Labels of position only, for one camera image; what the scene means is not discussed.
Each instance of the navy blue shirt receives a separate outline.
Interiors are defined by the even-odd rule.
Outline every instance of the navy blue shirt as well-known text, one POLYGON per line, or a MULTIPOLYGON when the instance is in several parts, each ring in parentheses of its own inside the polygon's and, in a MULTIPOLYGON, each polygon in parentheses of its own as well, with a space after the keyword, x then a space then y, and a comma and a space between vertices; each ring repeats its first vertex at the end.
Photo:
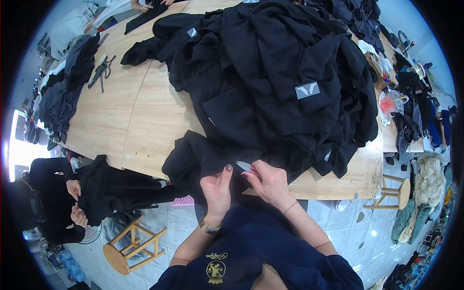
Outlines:
POLYGON ((277 271, 289 290, 363 290, 359 276, 339 255, 325 256, 292 232, 275 208, 229 210, 213 244, 187 266, 169 267, 150 290, 249 290, 263 264, 277 271))

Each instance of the gold watch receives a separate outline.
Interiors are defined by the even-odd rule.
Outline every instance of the gold watch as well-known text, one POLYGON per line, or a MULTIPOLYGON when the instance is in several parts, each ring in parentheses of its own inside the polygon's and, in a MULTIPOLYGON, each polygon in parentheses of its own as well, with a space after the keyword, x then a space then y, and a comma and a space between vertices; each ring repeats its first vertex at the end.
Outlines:
POLYGON ((219 229, 221 228, 222 223, 219 226, 210 226, 208 223, 205 222, 205 216, 206 216, 206 213, 203 215, 203 217, 201 217, 200 221, 198 222, 198 226, 200 227, 200 229, 204 231, 205 233, 209 233, 209 234, 217 233, 219 229))

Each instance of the hand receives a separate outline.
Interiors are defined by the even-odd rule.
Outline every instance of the hand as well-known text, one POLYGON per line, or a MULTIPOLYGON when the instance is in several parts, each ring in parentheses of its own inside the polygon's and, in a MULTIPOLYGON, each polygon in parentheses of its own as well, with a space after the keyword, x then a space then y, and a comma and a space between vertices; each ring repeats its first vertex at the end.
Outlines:
POLYGON ((81 196, 81 182, 79 180, 68 180, 66 182, 66 188, 75 200, 79 200, 78 197, 81 196))
POLYGON ((165 4, 166 6, 171 6, 174 3, 174 0, 163 0, 161 4, 165 4))
POLYGON ((201 188, 208 203, 207 216, 217 223, 217 225, 211 224, 212 226, 218 226, 231 207, 229 184, 232 178, 232 170, 232 165, 227 164, 222 172, 212 176, 205 176, 200 180, 201 188))
POLYGON ((140 11, 142 11, 142 13, 145 13, 146 11, 148 11, 150 9, 153 9, 153 6, 151 6, 151 5, 143 5, 141 7, 140 11))
POLYGON ((78 226, 81 226, 85 228, 87 226, 87 223, 89 222, 89 219, 85 215, 84 211, 82 208, 79 208, 79 205, 76 204, 73 205, 71 209, 71 220, 78 226))
POLYGON ((261 175, 262 183, 250 172, 242 172, 242 175, 251 183, 259 197, 281 212, 286 212, 296 202, 295 197, 289 192, 287 172, 262 160, 256 160, 253 165, 261 175))

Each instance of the pair of scissors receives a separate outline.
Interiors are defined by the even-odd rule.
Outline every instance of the pair of scissors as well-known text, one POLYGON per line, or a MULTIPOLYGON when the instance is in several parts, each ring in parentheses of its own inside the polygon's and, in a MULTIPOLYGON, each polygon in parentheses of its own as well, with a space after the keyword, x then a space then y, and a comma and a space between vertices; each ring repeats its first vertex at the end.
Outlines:
POLYGON ((246 163, 246 162, 243 162, 243 161, 237 161, 235 162, 238 166, 240 166, 240 168, 242 168, 244 171, 247 171, 247 172, 250 172, 251 174, 254 174, 256 177, 259 178, 259 181, 263 181, 263 179, 261 178, 261 175, 259 175, 258 171, 256 171, 256 168, 253 164, 249 164, 249 163, 246 163))

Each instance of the pink basket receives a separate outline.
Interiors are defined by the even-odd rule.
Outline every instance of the pink basket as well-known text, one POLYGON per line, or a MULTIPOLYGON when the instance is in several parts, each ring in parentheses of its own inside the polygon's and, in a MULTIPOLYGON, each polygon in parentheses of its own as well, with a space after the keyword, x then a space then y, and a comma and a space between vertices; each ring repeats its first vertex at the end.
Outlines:
POLYGON ((171 201, 170 204, 172 206, 190 206, 195 204, 195 200, 190 195, 187 195, 186 197, 174 199, 174 201, 171 201))

